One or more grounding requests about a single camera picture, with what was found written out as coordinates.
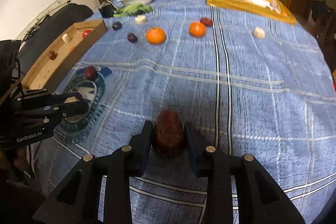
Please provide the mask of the red cherry tomato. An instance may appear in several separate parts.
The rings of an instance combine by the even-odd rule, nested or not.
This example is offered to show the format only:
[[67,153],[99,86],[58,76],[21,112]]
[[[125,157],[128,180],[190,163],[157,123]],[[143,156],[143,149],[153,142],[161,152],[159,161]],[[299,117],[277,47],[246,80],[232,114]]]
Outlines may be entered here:
[[92,31],[91,30],[85,30],[83,33],[82,33],[82,38],[85,38],[86,36],[88,36]]

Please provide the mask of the wrinkled red date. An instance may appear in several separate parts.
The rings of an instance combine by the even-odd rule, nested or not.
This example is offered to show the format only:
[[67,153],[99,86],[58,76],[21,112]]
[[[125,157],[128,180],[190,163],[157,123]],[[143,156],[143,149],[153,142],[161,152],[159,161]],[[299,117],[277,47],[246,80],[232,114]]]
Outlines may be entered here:
[[178,114],[162,110],[154,125],[151,145],[161,159],[173,159],[185,150],[185,134]]

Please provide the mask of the large orange tangerine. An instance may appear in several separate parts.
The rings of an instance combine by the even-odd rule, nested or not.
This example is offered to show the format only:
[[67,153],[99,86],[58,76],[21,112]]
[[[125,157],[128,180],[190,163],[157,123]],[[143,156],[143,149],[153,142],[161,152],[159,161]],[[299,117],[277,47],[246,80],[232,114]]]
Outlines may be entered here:
[[166,34],[163,29],[155,27],[147,31],[146,39],[148,43],[158,45],[165,41]]

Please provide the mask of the small white piece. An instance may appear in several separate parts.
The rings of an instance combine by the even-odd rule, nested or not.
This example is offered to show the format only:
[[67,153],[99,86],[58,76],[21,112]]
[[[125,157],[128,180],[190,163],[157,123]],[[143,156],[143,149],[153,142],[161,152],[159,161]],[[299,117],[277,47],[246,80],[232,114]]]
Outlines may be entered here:
[[257,39],[264,39],[265,31],[260,27],[255,27],[255,29],[253,30],[253,36]]

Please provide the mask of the brown cardboard tray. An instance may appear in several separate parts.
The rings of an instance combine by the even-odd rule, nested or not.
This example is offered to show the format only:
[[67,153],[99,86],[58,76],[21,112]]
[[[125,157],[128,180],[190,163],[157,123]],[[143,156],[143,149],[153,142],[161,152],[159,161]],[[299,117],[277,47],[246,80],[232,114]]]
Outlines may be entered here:
[[[92,32],[82,38],[82,33],[85,30],[91,30]],[[30,90],[48,89],[50,92],[55,91],[75,63],[106,32],[107,27],[102,19],[72,24],[34,62],[22,80],[23,87]],[[71,37],[69,43],[63,42],[62,36],[64,34],[68,34]],[[55,60],[50,60],[50,51],[57,53]]]

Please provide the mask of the black chair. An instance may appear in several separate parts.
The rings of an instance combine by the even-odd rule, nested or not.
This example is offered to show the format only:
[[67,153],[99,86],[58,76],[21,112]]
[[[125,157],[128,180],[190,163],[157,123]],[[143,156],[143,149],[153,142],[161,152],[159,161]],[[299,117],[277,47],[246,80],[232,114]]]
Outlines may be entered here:
[[33,26],[23,39],[23,47],[18,53],[21,77],[25,76],[38,57],[63,31],[92,15],[93,11],[88,6],[70,3]]

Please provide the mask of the dark plum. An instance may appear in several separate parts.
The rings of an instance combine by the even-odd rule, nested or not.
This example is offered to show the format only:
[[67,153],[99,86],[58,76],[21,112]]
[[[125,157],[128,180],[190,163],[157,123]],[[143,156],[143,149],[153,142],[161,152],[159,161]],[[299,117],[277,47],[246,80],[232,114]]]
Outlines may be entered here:
[[122,24],[120,22],[114,22],[112,25],[113,30],[119,30],[122,28]]

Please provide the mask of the small black cup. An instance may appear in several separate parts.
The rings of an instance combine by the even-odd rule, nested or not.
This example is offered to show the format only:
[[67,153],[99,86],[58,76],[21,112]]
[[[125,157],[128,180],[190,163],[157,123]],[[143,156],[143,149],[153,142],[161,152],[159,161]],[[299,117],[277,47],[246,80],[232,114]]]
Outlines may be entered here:
[[112,18],[117,11],[117,7],[111,1],[103,2],[98,10],[103,18]]

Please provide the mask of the green leafy vegetable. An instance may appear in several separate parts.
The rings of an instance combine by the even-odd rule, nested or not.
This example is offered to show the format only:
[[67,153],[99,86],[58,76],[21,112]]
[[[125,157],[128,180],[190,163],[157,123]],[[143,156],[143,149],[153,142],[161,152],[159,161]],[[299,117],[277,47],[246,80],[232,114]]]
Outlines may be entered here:
[[153,12],[153,8],[151,5],[146,5],[143,3],[134,3],[130,5],[123,6],[119,8],[115,13],[114,17],[126,17],[126,16],[136,16],[136,15],[143,15],[146,13]]

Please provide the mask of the blue plaid tablecloth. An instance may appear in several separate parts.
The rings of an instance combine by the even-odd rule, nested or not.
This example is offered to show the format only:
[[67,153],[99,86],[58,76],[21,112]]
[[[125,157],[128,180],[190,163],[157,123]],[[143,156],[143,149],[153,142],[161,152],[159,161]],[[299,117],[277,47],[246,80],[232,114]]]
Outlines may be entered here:
[[[154,0],[144,24],[121,18],[84,53],[57,88],[79,92],[88,114],[63,120],[32,146],[38,186],[50,194],[86,153],[111,154],[164,109],[191,122],[216,148],[250,153],[312,223],[335,190],[335,91],[318,43],[299,24],[206,0]],[[201,38],[189,25],[210,18]],[[151,28],[166,34],[147,42]],[[253,36],[255,27],[264,39]],[[138,42],[131,43],[127,34]],[[89,81],[84,69],[94,66]]]

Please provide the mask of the small dark red date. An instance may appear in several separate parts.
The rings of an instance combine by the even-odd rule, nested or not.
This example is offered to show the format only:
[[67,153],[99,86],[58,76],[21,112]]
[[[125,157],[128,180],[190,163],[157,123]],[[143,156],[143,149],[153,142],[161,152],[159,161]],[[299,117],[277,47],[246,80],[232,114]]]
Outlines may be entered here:
[[204,24],[206,27],[210,27],[213,25],[213,21],[210,18],[202,17],[200,22]]

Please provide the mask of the yellow tray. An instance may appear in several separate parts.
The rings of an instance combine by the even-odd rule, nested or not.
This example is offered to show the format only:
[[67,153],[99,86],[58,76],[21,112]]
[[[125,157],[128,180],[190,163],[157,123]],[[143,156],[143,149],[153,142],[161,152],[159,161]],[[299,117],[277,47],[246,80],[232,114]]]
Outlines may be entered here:
[[206,0],[212,7],[251,12],[267,18],[296,24],[295,16],[279,0]]

